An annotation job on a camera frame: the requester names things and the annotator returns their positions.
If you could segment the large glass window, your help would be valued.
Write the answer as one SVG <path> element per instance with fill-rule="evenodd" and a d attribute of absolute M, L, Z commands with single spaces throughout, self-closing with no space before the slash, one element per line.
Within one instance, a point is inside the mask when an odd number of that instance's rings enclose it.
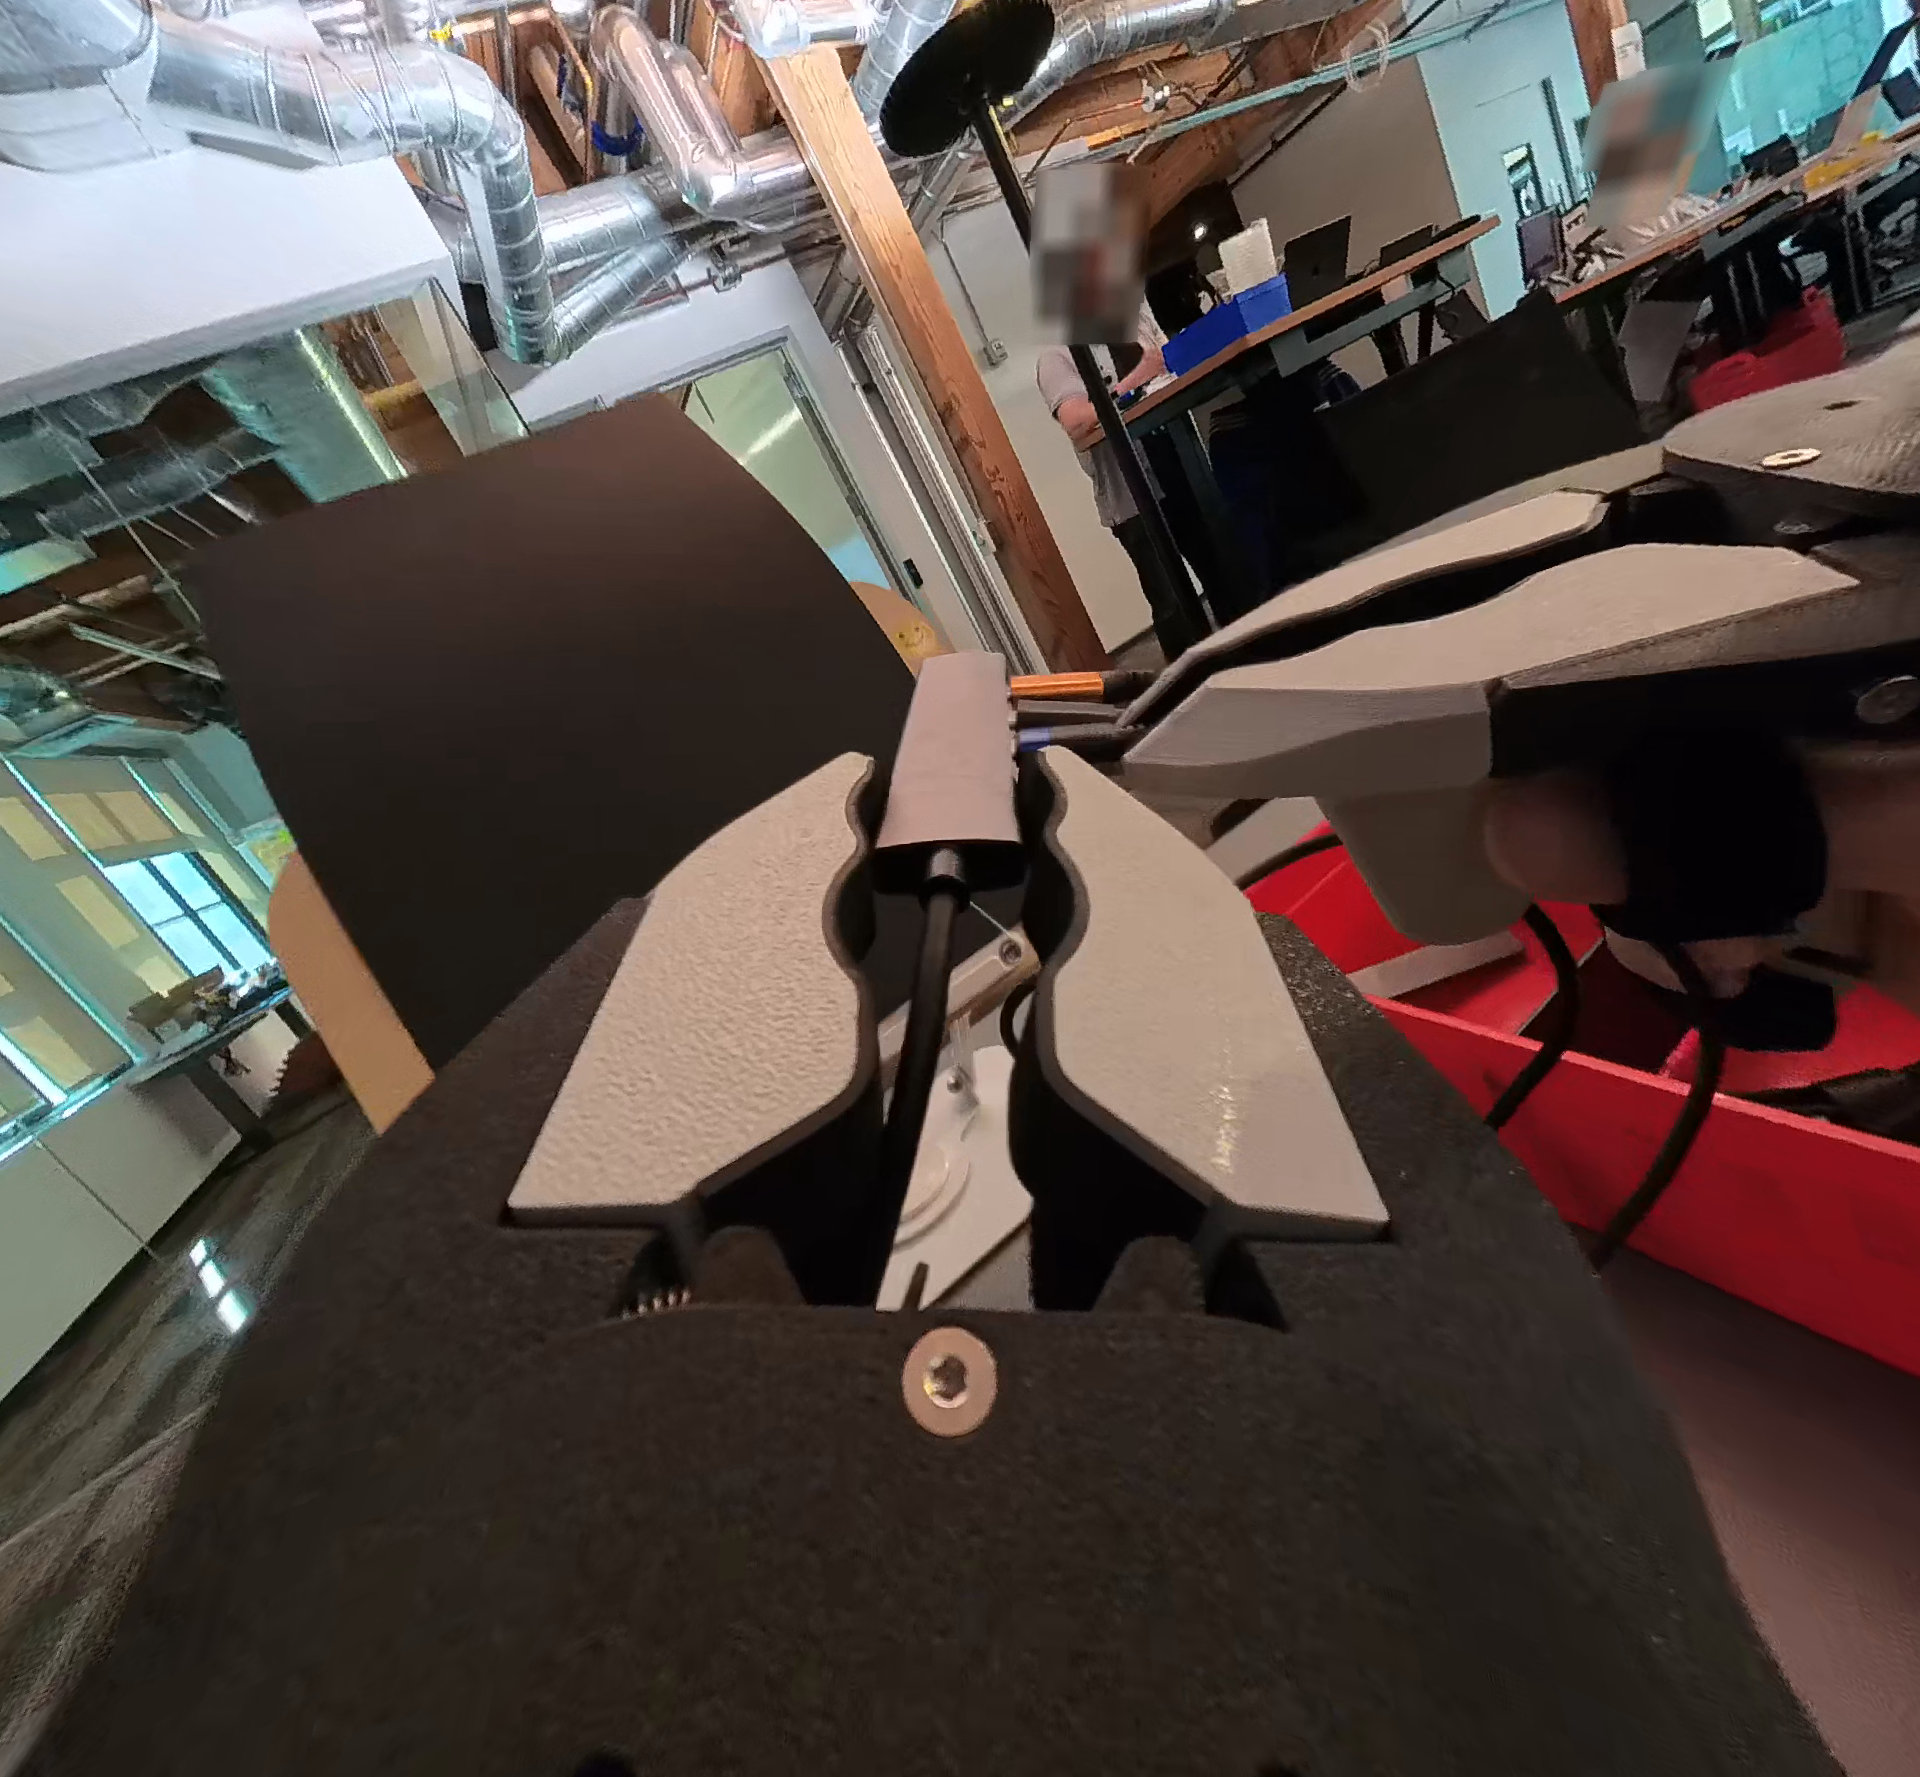
<path fill-rule="evenodd" d="M 262 1122 L 303 1027 L 266 917 L 291 851 L 235 738 L 5 751 L 5 1151 L 123 1086 Z"/>

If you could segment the red plastic bin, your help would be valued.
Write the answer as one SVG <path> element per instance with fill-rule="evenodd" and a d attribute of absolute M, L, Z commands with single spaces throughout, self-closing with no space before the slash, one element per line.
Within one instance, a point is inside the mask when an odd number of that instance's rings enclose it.
<path fill-rule="evenodd" d="M 1553 971 L 1525 929 L 1497 935 L 1472 969 L 1387 997 L 1384 967 L 1426 946 L 1386 919 L 1348 854 L 1286 866 L 1250 901 L 1298 925 L 1475 1114 L 1534 1059 L 1527 1033 L 1551 1018 Z M 1551 904 L 1547 915 L 1583 960 L 1577 1038 L 1500 1141 L 1562 1218 L 1599 1232 L 1686 1106 L 1698 1046 L 1620 969 L 1591 912 Z M 1913 1059 L 1916 1015 L 1870 992 L 1838 999 L 1826 1051 L 1731 1053 L 1688 1156 L 1628 1246 L 1916 1374 L 1916 1145 L 1752 1097 Z"/>

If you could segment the grey usb hub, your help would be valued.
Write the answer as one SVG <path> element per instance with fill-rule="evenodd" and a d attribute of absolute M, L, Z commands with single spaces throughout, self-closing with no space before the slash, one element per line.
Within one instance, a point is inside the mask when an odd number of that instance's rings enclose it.
<path fill-rule="evenodd" d="M 948 854 L 973 893 L 1025 875 L 1009 671 L 989 652 L 928 657 L 915 681 L 875 837 L 875 879 L 909 894 Z"/>

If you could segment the black cable blue plug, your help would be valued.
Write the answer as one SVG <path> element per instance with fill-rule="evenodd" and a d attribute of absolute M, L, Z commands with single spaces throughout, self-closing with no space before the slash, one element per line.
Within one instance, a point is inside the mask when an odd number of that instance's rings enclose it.
<path fill-rule="evenodd" d="M 1019 756 L 1057 750 L 1062 756 L 1074 756 L 1095 768 L 1112 766 L 1120 756 L 1120 747 L 1120 738 L 1113 730 L 1095 730 L 1092 724 L 1081 730 L 1071 730 L 1064 724 L 1022 724 L 1015 740 L 1015 751 Z M 1488 1128 L 1497 1132 L 1500 1132 L 1512 1118 L 1516 1118 L 1527 1100 L 1569 1057 L 1583 1009 L 1580 967 L 1577 957 L 1573 957 L 1559 925 L 1539 901 L 1531 901 L 1527 906 L 1521 924 L 1527 935 L 1539 948 L 1543 948 L 1547 957 L 1549 969 L 1553 973 L 1553 993 L 1545 1008 L 1545 1034 L 1539 1041 L 1535 1055 L 1500 1092 L 1485 1115 Z M 1646 1218 L 1658 1208 L 1681 1169 L 1693 1156 L 1693 1145 L 1711 1118 L 1715 1093 L 1724 1072 L 1727 1045 L 1724 1034 L 1725 1022 L 1722 1005 L 1725 999 L 1714 993 L 1708 975 L 1693 958 L 1690 950 L 1675 945 L 1658 946 L 1658 952 L 1666 960 L 1670 975 L 1675 975 L 1679 980 L 1677 997 L 1688 1005 L 1688 1022 L 1698 1033 L 1700 1045 L 1698 1061 L 1683 1109 L 1677 1114 L 1666 1138 L 1644 1172 L 1644 1177 L 1629 1191 L 1620 1211 L 1607 1220 L 1596 1236 L 1596 1243 L 1591 1246 L 1589 1258 L 1594 1270 L 1600 1270 L 1620 1253 L 1620 1250 L 1626 1246 L 1626 1243 L 1637 1232 Z"/>

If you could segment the black panel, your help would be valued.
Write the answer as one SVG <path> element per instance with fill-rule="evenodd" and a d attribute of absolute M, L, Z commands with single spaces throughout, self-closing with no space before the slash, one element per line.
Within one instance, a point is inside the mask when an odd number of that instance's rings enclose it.
<path fill-rule="evenodd" d="M 1342 499 L 1326 545 L 1341 556 L 1644 443 L 1631 402 L 1543 288 L 1337 403 L 1323 428 Z"/>

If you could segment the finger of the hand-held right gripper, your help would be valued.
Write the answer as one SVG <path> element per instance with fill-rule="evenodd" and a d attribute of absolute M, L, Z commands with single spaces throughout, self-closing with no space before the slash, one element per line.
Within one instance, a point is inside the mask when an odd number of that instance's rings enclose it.
<path fill-rule="evenodd" d="M 1465 787 L 1500 687 L 1618 687 L 1826 655 L 1861 582 L 1788 548 L 1633 545 L 1460 613 L 1357 630 L 1197 687 L 1124 756 L 1133 787 L 1224 798 Z"/>
<path fill-rule="evenodd" d="M 1157 701 L 1180 702 L 1224 670 L 1317 652 L 1360 629 L 1463 610 L 1599 548 L 1608 509 L 1607 494 L 1539 494 L 1318 573 L 1171 662 Z"/>

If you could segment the black disc on black rod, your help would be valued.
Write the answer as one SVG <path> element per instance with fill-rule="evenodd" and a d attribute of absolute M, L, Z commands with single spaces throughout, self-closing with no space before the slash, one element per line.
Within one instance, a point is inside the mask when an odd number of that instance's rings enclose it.
<path fill-rule="evenodd" d="M 1040 71 L 1057 32 L 1049 0 L 979 0 L 933 31 L 899 71 L 879 121 L 901 157 L 932 157 L 973 138 L 1028 255 L 1034 320 L 1067 361 L 1057 427 L 1089 464 L 1109 524 L 1143 577 L 1165 657 L 1208 633 L 1208 613 L 1165 516 L 1165 499 L 1122 398 L 1153 382 L 1159 346 L 1141 333 L 1144 220 L 1127 184 L 1103 163 L 1043 170 L 1025 181 L 1002 123 L 1009 99 Z"/>

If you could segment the blue plastic bin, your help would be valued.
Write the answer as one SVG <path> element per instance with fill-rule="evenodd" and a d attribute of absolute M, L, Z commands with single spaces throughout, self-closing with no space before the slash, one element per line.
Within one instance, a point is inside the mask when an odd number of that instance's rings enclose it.
<path fill-rule="evenodd" d="M 1286 275 L 1263 279 L 1249 290 L 1217 304 L 1162 346 L 1165 373 L 1188 375 L 1209 365 L 1246 335 L 1292 316 Z"/>

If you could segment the glass door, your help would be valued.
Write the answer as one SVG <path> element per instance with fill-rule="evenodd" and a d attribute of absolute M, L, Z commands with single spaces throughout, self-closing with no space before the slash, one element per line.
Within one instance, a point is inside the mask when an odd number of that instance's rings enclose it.
<path fill-rule="evenodd" d="M 768 346 L 675 390 L 681 411 L 779 505 L 849 583 L 901 572 L 791 353 Z"/>

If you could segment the person's right hand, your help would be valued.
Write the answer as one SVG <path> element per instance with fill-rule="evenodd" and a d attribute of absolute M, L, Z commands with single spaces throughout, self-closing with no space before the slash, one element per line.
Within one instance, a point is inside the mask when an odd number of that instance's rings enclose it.
<path fill-rule="evenodd" d="M 1804 946 L 1856 957 L 1864 980 L 1918 1011 L 1918 760 L 1916 745 L 1837 745 L 1806 760 L 1828 837 L 1828 882 L 1796 933 L 1743 935 L 1708 948 L 1719 997 L 1757 964 Z M 1503 782 L 1485 822 L 1492 868 L 1543 901 L 1626 898 L 1626 859 L 1591 774 Z"/>

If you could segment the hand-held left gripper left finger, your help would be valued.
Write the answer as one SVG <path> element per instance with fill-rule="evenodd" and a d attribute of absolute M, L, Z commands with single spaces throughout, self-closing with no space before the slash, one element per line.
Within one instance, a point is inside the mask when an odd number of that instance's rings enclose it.
<path fill-rule="evenodd" d="M 837 901 L 875 768 L 832 758 L 660 880 L 510 1190 L 516 1220 L 688 1220 L 858 1106 L 877 1022 Z"/>

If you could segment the white metal tablet stand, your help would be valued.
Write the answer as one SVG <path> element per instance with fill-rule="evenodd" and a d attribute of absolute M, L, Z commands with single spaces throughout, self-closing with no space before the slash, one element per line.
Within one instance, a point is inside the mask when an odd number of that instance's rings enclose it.
<path fill-rule="evenodd" d="M 882 1311 L 946 1300 L 1025 1224 L 1032 1208 L 1009 1156 L 1014 1055 L 1000 1015 L 1040 963 L 1024 929 L 986 929 L 984 946 L 959 960 L 948 980 L 948 1025 L 877 1300 Z"/>

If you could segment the wooden ceiling beam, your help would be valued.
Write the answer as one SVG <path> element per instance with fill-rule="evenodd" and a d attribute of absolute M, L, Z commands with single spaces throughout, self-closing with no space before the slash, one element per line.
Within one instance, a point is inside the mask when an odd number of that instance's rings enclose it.
<path fill-rule="evenodd" d="M 1044 654 L 1044 668 L 1103 670 L 1106 646 L 858 109 L 837 50 L 812 45 L 762 61 L 762 76 L 871 298 L 912 361 L 984 516 L 996 563 Z"/>

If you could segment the wooden standing desk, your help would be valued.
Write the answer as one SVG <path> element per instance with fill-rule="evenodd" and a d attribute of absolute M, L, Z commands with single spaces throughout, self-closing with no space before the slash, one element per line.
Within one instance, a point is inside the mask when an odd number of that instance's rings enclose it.
<path fill-rule="evenodd" d="M 1500 230 L 1498 215 L 1479 215 L 1417 253 L 1360 277 L 1317 304 L 1294 310 L 1236 335 L 1217 356 L 1149 394 L 1125 418 L 1135 437 L 1171 435 L 1180 486 L 1199 505 L 1219 505 L 1222 492 L 1195 411 L 1243 396 L 1265 377 L 1292 378 L 1337 353 L 1387 339 L 1386 373 L 1407 368 L 1399 342 L 1403 320 L 1463 292 L 1472 279 L 1472 249 Z"/>

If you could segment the black board with wooden frame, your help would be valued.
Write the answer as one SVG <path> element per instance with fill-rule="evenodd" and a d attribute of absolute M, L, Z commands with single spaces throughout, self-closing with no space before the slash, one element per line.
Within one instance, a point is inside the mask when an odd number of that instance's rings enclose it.
<path fill-rule="evenodd" d="M 843 751 L 913 674 L 674 398 L 254 524 L 187 591 L 334 919 L 291 975 L 376 1132 L 619 901 Z"/>

